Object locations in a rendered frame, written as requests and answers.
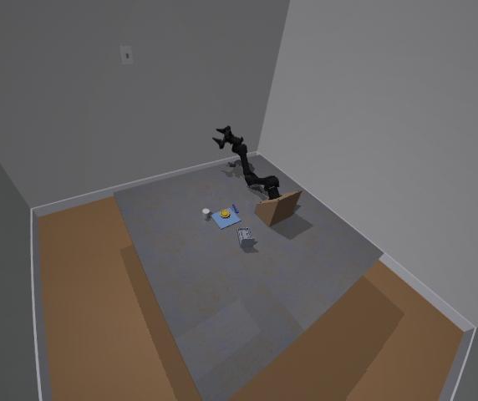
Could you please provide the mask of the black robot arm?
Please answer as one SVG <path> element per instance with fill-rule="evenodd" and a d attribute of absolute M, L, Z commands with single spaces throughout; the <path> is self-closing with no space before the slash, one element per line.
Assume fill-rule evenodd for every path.
<path fill-rule="evenodd" d="M 226 140 L 232 140 L 231 137 L 234 136 L 231 134 L 230 130 L 226 130 L 226 133 L 224 135 L 226 136 L 225 138 Z M 256 176 L 255 173 L 250 171 L 249 164 L 247 161 L 247 145 L 242 144 L 243 140 L 244 139 L 242 137 L 240 139 L 235 137 L 235 139 L 233 140 L 233 145 L 231 150 L 234 153 L 239 154 L 241 157 L 245 181 L 247 182 L 248 185 L 254 185 L 254 184 L 264 185 L 264 190 L 268 191 L 268 195 L 270 198 L 269 200 L 277 199 L 278 197 L 281 196 L 279 195 L 279 192 L 277 189 L 279 187 L 279 179 L 275 175 L 270 175 L 265 178 L 258 178 L 258 176 Z M 252 177 L 247 178 L 247 175 L 251 175 Z"/>

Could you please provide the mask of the light blue square mat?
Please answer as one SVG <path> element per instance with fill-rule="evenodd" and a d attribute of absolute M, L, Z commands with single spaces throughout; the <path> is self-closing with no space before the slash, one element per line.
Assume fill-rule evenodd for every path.
<path fill-rule="evenodd" d="M 228 226 L 231 226 L 239 221 L 239 217 L 233 212 L 231 208 L 227 208 L 227 211 L 229 211 L 230 215 L 228 217 L 222 217 L 220 216 L 220 212 L 217 212 L 215 214 L 211 215 L 211 218 L 214 220 L 214 222 L 220 227 L 220 229 L 226 228 Z"/>

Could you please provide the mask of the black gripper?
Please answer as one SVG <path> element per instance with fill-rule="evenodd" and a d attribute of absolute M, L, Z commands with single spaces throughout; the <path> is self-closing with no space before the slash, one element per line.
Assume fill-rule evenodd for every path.
<path fill-rule="evenodd" d="M 218 132 L 220 132 L 220 133 L 222 133 L 222 134 L 225 134 L 225 133 L 226 133 L 226 130 L 231 130 L 231 127 L 230 127 L 230 126 L 227 126 L 227 127 L 224 128 L 224 129 L 216 129 L 216 131 L 218 131 Z M 213 139 L 217 144 L 219 144 L 219 146 L 220 146 L 219 148 L 220 148 L 220 149 L 223 149 L 225 142 L 229 142 L 230 144 L 233 144 L 233 140 L 235 139 L 234 136 L 231 137 L 232 140 L 226 140 L 225 138 L 226 138 L 226 136 L 224 136 L 223 141 L 218 140 L 218 139 L 215 139 L 215 138 L 212 138 L 212 139 Z"/>

